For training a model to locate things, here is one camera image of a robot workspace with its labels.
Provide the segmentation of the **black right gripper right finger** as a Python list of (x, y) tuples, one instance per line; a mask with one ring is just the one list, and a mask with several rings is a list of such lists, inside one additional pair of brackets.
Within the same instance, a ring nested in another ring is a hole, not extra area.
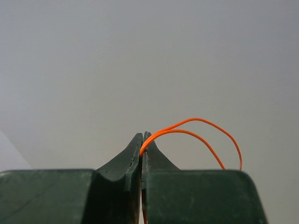
[(265, 224), (258, 191), (238, 170), (181, 170), (152, 142), (142, 155), (142, 211), (149, 224)]

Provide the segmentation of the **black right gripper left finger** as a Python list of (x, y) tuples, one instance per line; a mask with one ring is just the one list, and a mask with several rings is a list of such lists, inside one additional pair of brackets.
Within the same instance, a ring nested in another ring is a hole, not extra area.
[(1, 172), (1, 223), (138, 223), (142, 142), (142, 134), (137, 133), (123, 151), (98, 169)]

